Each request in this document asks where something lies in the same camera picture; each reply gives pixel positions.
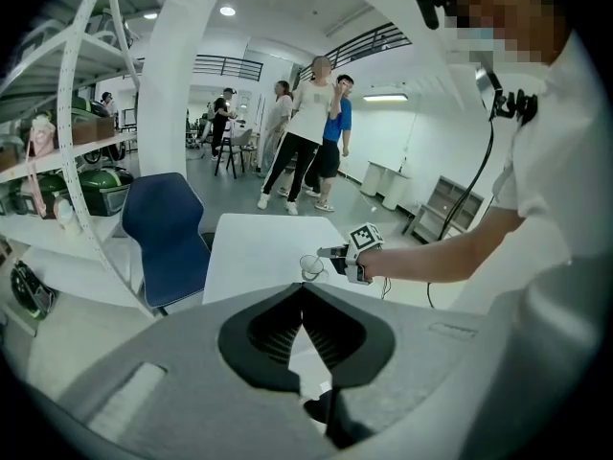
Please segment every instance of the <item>hand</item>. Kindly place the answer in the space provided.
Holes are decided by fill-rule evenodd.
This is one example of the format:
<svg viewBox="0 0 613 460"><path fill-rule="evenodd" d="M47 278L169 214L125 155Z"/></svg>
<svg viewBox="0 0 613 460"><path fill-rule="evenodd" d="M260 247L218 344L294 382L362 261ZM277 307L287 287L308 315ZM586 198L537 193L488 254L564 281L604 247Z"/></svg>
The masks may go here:
<svg viewBox="0 0 613 460"><path fill-rule="evenodd" d="M334 94L336 95L336 97L342 97L345 94L347 87L348 85L344 80L342 80L340 83L337 83L334 86Z"/></svg>
<svg viewBox="0 0 613 460"><path fill-rule="evenodd" d="M364 267L364 276L371 279L375 276L374 264L377 257L381 254L379 249L368 249L362 252L357 258L357 264Z"/></svg>

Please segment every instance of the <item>black cable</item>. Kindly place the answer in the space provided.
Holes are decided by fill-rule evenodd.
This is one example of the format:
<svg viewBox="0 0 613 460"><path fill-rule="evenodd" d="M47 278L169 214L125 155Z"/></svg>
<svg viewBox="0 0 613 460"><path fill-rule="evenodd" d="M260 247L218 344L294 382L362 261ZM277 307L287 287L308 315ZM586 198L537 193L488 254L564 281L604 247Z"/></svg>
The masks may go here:
<svg viewBox="0 0 613 460"><path fill-rule="evenodd" d="M385 278L385 282L383 283L383 292L381 293L381 300L385 300L385 295L388 294L391 290L392 280L390 278Z"/></svg>
<svg viewBox="0 0 613 460"><path fill-rule="evenodd" d="M483 169L486 167L486 164L488 163L489 156L491 155L491 149L494 145L493 118L489 120L489 126L490 126L489 143L488 143L488 148L486 149L486 154L483 158L483 161L481 162L481 167L479 167L477 174L474 176L474 178L472 179L472 181L470 182L466 190L462 193L459 199L455 202L451 210L449 210L447 217L444 219L443 228L441 229L441 233L439 234L439 237L437 238L437 242L440 242L443 239L444 232L447 229L447 226L449 226L449 223L451 223L451 220L453 220L453 217L456 216L456 213L458 212L458 210L462 207L462 205L464 205L465 201L468 199L468 196L470 195L472 188L475 186L475 184L479 180L479 177L481 177L481 173L483 172ZM432 303L432 298L430 297L430 285L432 285L432 283L428 283L426 285L425 293L428 296L428 303L430 304L430 307L434 309L435 307L434 307L434 304Z"/></svg>

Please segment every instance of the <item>blue chair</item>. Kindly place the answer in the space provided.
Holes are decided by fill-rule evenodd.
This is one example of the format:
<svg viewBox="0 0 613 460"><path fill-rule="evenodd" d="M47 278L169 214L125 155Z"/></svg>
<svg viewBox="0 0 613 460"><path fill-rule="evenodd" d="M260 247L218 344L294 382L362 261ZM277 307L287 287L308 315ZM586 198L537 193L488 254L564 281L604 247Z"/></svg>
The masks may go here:
<svg viewBox="0 0 613 460"><path fill-rule="evenodd" d="M204 206L177 172L139 177L132 182L122 227L141 246L145 301L164 307L204 289L211 253L198 234Z"/></svg>

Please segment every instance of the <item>ceiling light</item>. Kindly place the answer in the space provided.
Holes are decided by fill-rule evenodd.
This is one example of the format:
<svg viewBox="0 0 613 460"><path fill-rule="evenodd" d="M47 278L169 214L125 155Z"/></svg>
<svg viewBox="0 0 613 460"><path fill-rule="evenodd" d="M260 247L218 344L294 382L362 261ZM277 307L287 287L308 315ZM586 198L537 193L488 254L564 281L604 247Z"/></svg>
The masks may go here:
<svg viewBox="0 0 613 460"><path fill-rule="evenodd" d="M219 9L219 11L221 12L221 15L225 15L226 17L232 17L237 13L237 11L235 11L232 7L222 7Z"/></svg>
<svg viewBox="0 0 613 460"><path fill-rule="evenodd" d="M383 103L386 101L403 102L408 101L406 94L376 94L372 96L364 96L364 101L368 103Z"/></svg>

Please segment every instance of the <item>blue t-shirt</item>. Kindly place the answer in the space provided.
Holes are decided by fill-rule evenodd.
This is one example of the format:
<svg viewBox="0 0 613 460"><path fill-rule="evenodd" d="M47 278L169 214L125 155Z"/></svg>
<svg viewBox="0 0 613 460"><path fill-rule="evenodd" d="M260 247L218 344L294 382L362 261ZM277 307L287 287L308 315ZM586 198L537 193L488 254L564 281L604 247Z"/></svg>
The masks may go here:
<svg viewBox="0 0 613 460"><path fill-rule="evenodd" d="M349 99L341 97L341 112L336 119L328 117L324 128L324 140L336 143L344 129L352 129L352 103Z"/></svg>

